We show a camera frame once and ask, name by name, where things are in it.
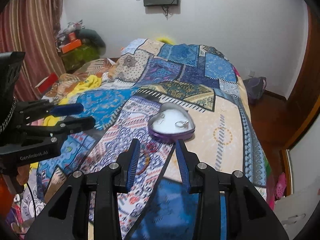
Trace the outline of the brown wooden door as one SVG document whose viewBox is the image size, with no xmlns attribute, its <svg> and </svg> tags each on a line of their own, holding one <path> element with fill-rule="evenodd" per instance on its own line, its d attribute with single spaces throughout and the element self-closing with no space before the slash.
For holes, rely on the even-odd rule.
<svg viewBox="0 0 320 240">
<path fill-rule="evenodd" d="M 308 38 L 299 75 L 281 113 L 277 148 L 290 149 L 319 114 L 319 18 L 308 8 Z"/>
</svg>

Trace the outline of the red flat box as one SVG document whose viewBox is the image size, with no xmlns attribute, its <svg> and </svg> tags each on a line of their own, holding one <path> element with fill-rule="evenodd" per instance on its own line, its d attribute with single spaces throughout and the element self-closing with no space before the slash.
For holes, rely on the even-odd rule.
<svg viewBox="0 0 320 240">
<path fill-rule="evenodd" d="M 35 88 L 39 91 L 40 94 L 45 94 L 48 92 L 52 85 L 56 83 L 59 79 L 56 73 L 52 73 L 49 76 L 45 77 L 42 81 L 40 81 Z"/>
</svg>

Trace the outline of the orange box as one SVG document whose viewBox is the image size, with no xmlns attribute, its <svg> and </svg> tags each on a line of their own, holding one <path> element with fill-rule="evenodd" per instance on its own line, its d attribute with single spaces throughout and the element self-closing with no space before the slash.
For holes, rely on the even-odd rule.
<svg viewBox="0 0 320 240">
<path fill-rule="evenodd" d="M 82 45 L 82 43 L 81 43 L 80 39 L 74 40 L 74 41 L 62 46 L 61 47 L 61 52 L 63 54 L 65 54 L 65 53 L 67 53 L 67 52 L 69 52 L 69 51 L 71 51 L 71 50 L 73 50 L 75 48 L 80 47 L 81 45 Z"/>
</svg>

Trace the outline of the patchwork patterned bedspread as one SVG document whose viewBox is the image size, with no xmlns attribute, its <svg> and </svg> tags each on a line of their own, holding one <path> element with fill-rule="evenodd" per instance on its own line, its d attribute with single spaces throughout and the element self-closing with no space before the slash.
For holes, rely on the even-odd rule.
<svg viewBox="0 0 320 240">
<path fill-rule="evenodd" d="M 245 83 L 214 47 L 137 39 L 115 64 L 93 61 L 81 73 L 87 90 L 76 91 L 72 77 L 60 79 L 53 100 L 81 103 L 95 127 L 70 135 L 59 157 L 31 166 L 29 184 L 12 207 L 22 231 L 71 172 L 101 170 L 134 138 L 140 141 L 135 182 L 118 194 L 123 239 L 191 237 L 197 195 L 181 183 L 174 149 L 180 137 L 217 171 L 244 172 L 267 197 L 268 162 L 251 124 Z"/>
</svg>

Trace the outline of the purple bag on floor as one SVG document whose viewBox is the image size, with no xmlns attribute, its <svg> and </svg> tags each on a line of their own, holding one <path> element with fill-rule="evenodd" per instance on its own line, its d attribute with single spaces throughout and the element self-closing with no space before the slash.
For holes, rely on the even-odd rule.
<svg viewBox="0 0 320 240">
<path fill-rule="evenodd" d="M 266 88 L 266 77 L 252 77 L 243 81 L 249 104 L 254 105 L 261 99 Z"/>
</svg>

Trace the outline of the purple heart-shaped tin box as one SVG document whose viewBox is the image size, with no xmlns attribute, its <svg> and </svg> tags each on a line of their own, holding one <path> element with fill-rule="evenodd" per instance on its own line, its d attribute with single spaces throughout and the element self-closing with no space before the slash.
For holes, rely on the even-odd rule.
<svg viewBox="0 0 320 240">
<path fill-rule="evenodd" d="M 175 122 L 189 121 L 189 129 L 175 127 Z M 149 135 L 165 144 L 175 143 L 178 139 L 189 140 L 195 132 L 195 124 L 191 115 L 183 107 L 175 103 L 164 103 L 157 114 L 148 120 Z"/>
</svg>

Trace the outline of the striped pink curtain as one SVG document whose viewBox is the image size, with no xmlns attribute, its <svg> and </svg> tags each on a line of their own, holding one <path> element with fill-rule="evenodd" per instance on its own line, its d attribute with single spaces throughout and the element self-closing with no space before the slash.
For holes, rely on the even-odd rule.
<svg viewBox="0 0 320 240">
<path fill-rule="evenodd" d="M 36 85 L 65 73 L 55 43 L 62 5 L 63 0 L 10 0 L 1 12 L 1 52 L 25 52 L 14 91 L 20 101 L 39 99 Z"/>
</svg>

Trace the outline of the silver charm earring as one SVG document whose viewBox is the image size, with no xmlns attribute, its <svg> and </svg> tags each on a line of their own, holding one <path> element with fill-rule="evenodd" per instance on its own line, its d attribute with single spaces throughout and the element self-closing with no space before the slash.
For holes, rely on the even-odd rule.
<svg viewBox="0 0 320 240">
<path fill-rule="evenodd" d="M 179 129 L 189 129 L 189 121 L 188 120 L 181 120 L 181 121 L 177 121 L 175 122 L 175 127 L 179 128 Z"/>
</svg>

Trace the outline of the pink slipper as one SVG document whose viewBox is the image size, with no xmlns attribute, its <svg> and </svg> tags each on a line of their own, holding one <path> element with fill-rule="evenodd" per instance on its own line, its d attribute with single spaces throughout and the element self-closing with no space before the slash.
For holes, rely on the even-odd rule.
<svg viewBox="0 0 320 240">
<path fill-rule="evenodd" d="M 283 172 L 279 175 L 278 181 L 274 188 L 274 196 L 276 199 L 281 199 L 284 196 L 286 187 L 287 187 L 286 174 Z"/>
</svg>

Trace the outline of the yellow blanket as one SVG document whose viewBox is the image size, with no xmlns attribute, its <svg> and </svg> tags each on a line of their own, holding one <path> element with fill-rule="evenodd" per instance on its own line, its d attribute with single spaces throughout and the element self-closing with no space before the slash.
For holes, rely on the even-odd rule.
<svg viewBox="0 0 320 240">
<path fill-rule="evenodd" d="M 42 99 L 58 105 L 71 103 L 71 98 L 87 90 L 98 88 L 102 83 L 103 72 L 83 72 L 62 74 L 45 90 Z"/>
</svg>

